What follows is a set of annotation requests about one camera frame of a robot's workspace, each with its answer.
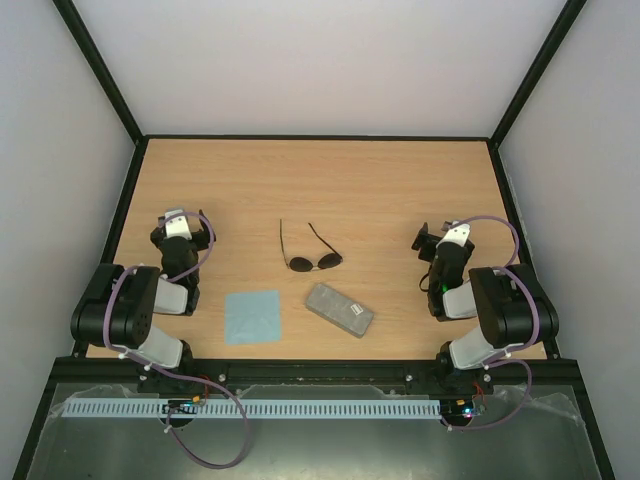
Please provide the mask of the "light blue cleaning cloth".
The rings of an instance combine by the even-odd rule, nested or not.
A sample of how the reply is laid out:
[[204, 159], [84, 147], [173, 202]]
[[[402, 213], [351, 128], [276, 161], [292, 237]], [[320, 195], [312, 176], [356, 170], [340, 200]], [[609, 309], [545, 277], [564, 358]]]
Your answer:
[[225, 297], [224, 341], [227, 345], [272, 343], [281, 338], [277, 290], [231, 293]]

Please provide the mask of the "black round sunglasses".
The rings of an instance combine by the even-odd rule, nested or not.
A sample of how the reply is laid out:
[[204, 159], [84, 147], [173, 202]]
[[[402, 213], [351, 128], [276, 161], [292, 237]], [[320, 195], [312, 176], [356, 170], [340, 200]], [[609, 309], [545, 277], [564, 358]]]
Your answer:
[[295, 273], [309, 273], [339, 267], [344, 262], [344, 257], [341, 253], [318, 233], [316, 227], [311, 222], [308, 222], [307, 225], [315, 238], [325, 247], [325, 252], [321, 256], [316, 255], [315, 257], [289, 254], [285, 242], [284, 221], [280, 219], [278, 225], [279, 244], [282, 258], [287, 269]]

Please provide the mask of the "grey glasses case green inside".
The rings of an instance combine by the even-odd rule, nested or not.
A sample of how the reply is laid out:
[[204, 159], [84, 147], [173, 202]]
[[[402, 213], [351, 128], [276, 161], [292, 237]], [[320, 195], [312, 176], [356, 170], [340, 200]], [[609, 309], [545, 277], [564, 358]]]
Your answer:
[[354, 301], [326, 284], [316, 284], [305, 300], [306, 308], [334, 326], [362, 338], [375, 314], [359, 302]]

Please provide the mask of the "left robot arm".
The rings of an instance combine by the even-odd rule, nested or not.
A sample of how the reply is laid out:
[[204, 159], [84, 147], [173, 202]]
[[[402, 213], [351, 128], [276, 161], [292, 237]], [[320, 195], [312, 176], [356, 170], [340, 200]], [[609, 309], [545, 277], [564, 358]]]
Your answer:
[[155, 326], [153, 317], [195, 313], [200, 267], [216, 235], [203, 211], [176, 208], [158, 218], [150, 240], [161, 254], [159, 267], [98, 265], [71, 316], [72, 337], [137, 363], [140, 382], [162, 393], [204, 391], [189, 343]]

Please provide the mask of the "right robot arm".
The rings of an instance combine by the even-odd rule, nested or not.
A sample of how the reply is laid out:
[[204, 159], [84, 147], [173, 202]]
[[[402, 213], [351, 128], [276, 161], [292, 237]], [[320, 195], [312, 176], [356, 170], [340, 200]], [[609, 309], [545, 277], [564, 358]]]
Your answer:
[[478, 326], [444, 343], [436, 355], [432, 378], [446, 393], [467, 393], [479, 370], [515, 352], [550, 342], [559, 332], [555, 306], [533, 268], [509, 261], [503, 267], [467, 269], [475, 249], [471, 225], [449, 222], [441, 235], [424, 224], [412, 249], [429, 264], [419, 288], [430, 314], [440, 322], [475, 318]]

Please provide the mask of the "black aluminium frame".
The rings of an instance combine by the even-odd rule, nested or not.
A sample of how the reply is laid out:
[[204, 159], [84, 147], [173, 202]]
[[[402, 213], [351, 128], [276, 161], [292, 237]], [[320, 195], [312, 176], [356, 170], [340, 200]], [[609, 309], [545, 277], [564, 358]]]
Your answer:
[[[79, 11], [72, 1], [56, 1], [54, 3], [61, 19], [72, 35], [75, 43], [88, 62], [94, 76], [100, 83], [107, 98], [114, 107], [116, 114], [123, 123], [125, 130], [133, 140], [135, 150], [131, 158], [124, 186], [119, 196], [114, 219], [111, 222], [102, 258], [111, 260], [114, 258], [121, 234], [124, 228], [134, 189], [139, 178], [149, 141], [152, 139], [184, 139], [184, 140], [291, 140], [291, 141], [456, 141], [456, 142], [481, 142], [489, 151], [492, 167], [496, 176], [503, 205], [509, 221], [514, 225], [519, 235], [524, 234], [520, 214], [516, 212], [516, 203], [511, 187], [508, 185], [507, 175], [499, 153], [499, 146], [507, 136], [507, 133], [515, 123], [518, 115], [526, 105], [529, 97], [542, 78], [545, 70], [553, 59], [555, 53], [562, 45], [566, 35], [571, 30], [574, 22], [585, 6], [585, 0], [569, 0], [563, 5], [557, 19], [546, 36], [531, 66], [527, 70], [524, 79], [519, 85], [506, 112], [502, 116], [494, 133], [489, 137], [465, 137], [465, 136], [393, 136], [393, 135], [258, 135], [258, 134], [220, 134], [220, 135], [187, 135], [187, 134], [144, 134], [134, 120], [133, 114], [126, 104], [120, 89], [118, 88], [111, 72], [109, 71], [102, 55], [99, 52], [88, 28], [81, 18]], [[36, 447], [45, 424], [45, 413], [52, 405], [53, 390], [58, 383], [72, 383], [81, 379], [83, 373], [87, 373], [91, 380], [104, 378], [110, 382], [122, 378], [129, 378], [133, 374], [133, 367], [129, 364], [117, 367], [111, 360], [87, 360], [85, 358], [88, 345], [78, 343], [74, 346], [72, 354], [58, 358], [52, 370], [47, 385], [44, 388], [42, 398], [34, 416], [24, 447], [18, 460], [13, 477], [25, 479], [32, 467]]]

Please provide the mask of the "black front mounting rail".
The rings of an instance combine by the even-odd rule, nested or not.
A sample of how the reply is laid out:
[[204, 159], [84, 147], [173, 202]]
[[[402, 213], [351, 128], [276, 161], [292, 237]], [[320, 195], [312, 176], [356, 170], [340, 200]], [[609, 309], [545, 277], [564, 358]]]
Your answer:
[[[519, 365], [498, 367], [489, 373], [464, 371], [442, 376], [433, 360], [417, 361], [311, 361], [215, 360], [194, 361], [196, 375], [232, 392], [252, 386], [373, 386], [385, 393], [427, 395], [436, 399], [466, 398], [481, 388], [490, 394], [499, 385], [520, 385], [526, 380]], [[60, 384], [124, 384], [140, 393], [186, 396], [204, 388], [192, 381], [173, 380], [159, 373], [144, 373], [128, 360], [61, 357], [55, 360], [45, 389]]]

